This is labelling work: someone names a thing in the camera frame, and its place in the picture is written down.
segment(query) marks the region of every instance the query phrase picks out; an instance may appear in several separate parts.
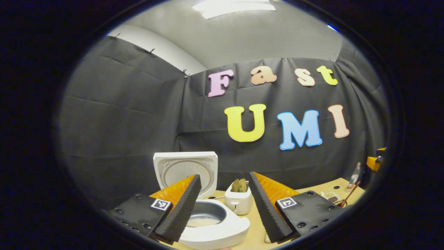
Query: bottle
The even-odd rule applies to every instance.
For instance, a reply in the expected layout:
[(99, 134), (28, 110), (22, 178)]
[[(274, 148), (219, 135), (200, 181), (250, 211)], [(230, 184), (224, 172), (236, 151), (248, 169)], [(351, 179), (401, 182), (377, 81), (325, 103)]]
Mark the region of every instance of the bottle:
[(356, 184), (356, 181), (358, 180), (360, 172), (361, 172), (361, 163), (358, 162), (358, 164), (356, 164), (355, 170), (353, 171), (352, 177), (350, 178), (350, 182), (347, 185), (347, 188), (345, 189), (346, 192), (350, 192), (353, 189), (353, 187)]

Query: blue letter m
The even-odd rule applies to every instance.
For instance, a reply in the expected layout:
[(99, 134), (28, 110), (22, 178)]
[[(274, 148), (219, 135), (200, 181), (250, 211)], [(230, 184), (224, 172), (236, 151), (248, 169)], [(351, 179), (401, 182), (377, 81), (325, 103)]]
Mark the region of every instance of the blue letter m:
[(296, 139), (297, 145), (304, 145), (305, 136), (308, 136), (305, 144), (309, 147), (317, 146), (322, 143), (319, 135), (319, 127), (317, 125), (317, 116), (319, 112), (316, 110), (307, 110), (302, 120), (302, 125), (297, 121), (291, 112), (283, 112), (277, 115), (282, 122), (282, 131), (284, 134), (284, 142), (281, 144), (282, 150), (289, 150), (295, 147), (291, 140), (291, 136)]

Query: table surface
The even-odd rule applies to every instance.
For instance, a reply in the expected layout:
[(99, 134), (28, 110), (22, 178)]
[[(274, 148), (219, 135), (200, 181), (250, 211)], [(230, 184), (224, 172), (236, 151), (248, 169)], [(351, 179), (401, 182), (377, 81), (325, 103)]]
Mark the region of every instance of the table surface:
[[(318, 194), (321, 194), (321, 192), (324, 193), (328, 193), (328, 192), (334, 192), (335, 194), (337, 194), (339, 196), (339, 199), (345, 199), (350, 192), (346, 192), (346, 186), (348, 185), (348, 181), (343, 179), (343, 178), (339, 178), (336, 179), (334, 181), (330, 181), (324, 184), (320, 184), (317, 186), (313, 186), (313, 187), (308, 187), (308, 188), (303, 188), (303, 189), (297, 189), (296, 191), (299, 193), (303, 193), (306, 191), (314, 191)], [(347, 199), (347, 204), (351, 205), (354, 204), (364, 193), (364, 190), (360, 187), (357, 187), (356, 190), (353, 192), (353, 194)], [(212, 195), (210, 196), (223, 196), (225, 194), (225, 191), (219, 191), (216, 190)], [(220, 198), (218, 199), (218, 201), (225, 203), (225, 199), (224, 198)], [(261, 218), (259, 217), (259, 212), (258, 209), (256, 207), (256, 204), (253, 202), (253, 205), (251, 207), (251, 211), (246, 214), (246, 215), (239, 215), (239, 217), (243, 218), (243, 217), (247, 217), (248, 220), (250, 221), (250, 228), (248, 229), (248, 233), (244, 239), (244, 241), (242, 241), (241, 243), (231, 246), (230, 248), (232, 250), (250, 250), (250, 249), (255, 249), (255, 250), (267, 250), (267, 249), (272, 249), (275, 248), (279, 245), (285, 244), (286, 242), (283, 242), (281, 244), (277, 244), (275, 243), (265, 243), (265, 228), (262, 225), (262, 221)], [(192, 250), (192, 248), (187, 247), (186, 245), (180, 243), (180, 242), (174, 242), (173, 248), (179, 249), (179, 250)]]

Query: foam letter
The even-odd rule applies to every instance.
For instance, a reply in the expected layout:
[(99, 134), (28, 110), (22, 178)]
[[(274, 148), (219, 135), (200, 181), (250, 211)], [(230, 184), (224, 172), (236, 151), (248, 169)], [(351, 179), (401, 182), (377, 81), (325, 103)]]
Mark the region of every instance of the foam letter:
[(310, 71), (306, 69), (295, 69), (294, 73), (297, 76), (297, 81), (302, 84), (302, 86), (314, 85), (314, 79), (310, 76)]
[(264, 110), (266, 106), (264, 104), (254, 104), (250, 106), (250, 110), (254, 115), (254, 129), (250, 132), (245, 132), (242, 129), (242, 113), (243, 107), (229, 107), (226, 108), (224, 113), (227, 116), (228, 134), (235, 141), (248, 142), (255, 141), (262, 137), (265, 131), (264, 123)]
[(278, 114), (277, 118), (282, 122), (282, 132), (284, 134), (284, 141), (280, 146), (281, 149), (289, 150), (295, 147), (295, 144), (291, 140), (291, 136), (296, 139), (299, 147), (304, 145), (306, 135), (308, 136), (308, 139), (305, 142), (307, 146), (311, 147), (320, 145), (322, 139), (319, 135), (319, 127), (317, 125), (318, 115), (319, 112), (316, 110), (307, 110), (301, 125), (291, 112)]
[(253, 76), (251, 82), (255, 85), (263, 84), (265, 82), (274, 82), (278, 78), (268, 66), (259, 66), (250, 72)]
[(336, 125), (336, 132), (334, 136), (336, 138), (346, 137), (350, 134), (350, 131), (345, 126), (344, 115), (342, 114), (342, 105), (333, 105), (328, 110), (333, 114), (334, 124)]
[(209, 75), (208, 78), (211, 81), (211, 85), (208, 97), (216, 97), (225, 94), (225, 90), (222, 89), (221, 85), (223, 85), (225, 88), (228, 87), (230, 84), (230, 79), (227, 76), (232, 77), (233, 75), (234, 72), (232, 69)]
[(333, 71), (331, 69), (327, 69), (327, 67), (322, 65), (321, 67), (317, 68), (317, 71), (322, 74), (322, 77), (328, 84), (330, 85), (337, 84), (337, 80), (333, 79), (332, 76), (330, 75), (333, 74)]

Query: black cloth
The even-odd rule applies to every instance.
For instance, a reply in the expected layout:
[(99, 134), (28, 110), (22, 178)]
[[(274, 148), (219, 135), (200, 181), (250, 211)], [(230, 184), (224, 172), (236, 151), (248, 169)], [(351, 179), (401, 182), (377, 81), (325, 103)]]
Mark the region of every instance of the black cloth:
[[(273, 83), (253, 85), (250, 71), (269, 66)], [(336, 86), (316, 71), (333, 71)], [(307, 69), (315, 79), (302, 86), (294, 74)], [(226, 93), (208, 97), (208, 75), (232, 69)], [(242, 106), (242, 127), (254, 127), (249, 106), (265, 104), (265, 132), (254, 142), (237, 142), (227, 132), (224, 109)], [(350, 134), (335, 138), (331, 105), (341, 104)], [(262, 173), (294, 189), (339, 177), (350, 178), (357, 162), (385, 146), (388, 105), (383, 85), (365, 58), (346, 41), (336, 62), (271, 58), (224, 65), (185, 79), (180, 70), (118, 38), (106, 37), (81, 61), (70, 79), (60, 113), (60, 138), (69, 172), (97, 205), (113, 207), (134, 193), (159, 190), (156, 152), (215, 151), (218, 190), (245, 173)], [(307, 110), (319, 112), (321, 145), (281, 150), (277, 115), (292, 112), (300, 123)]]

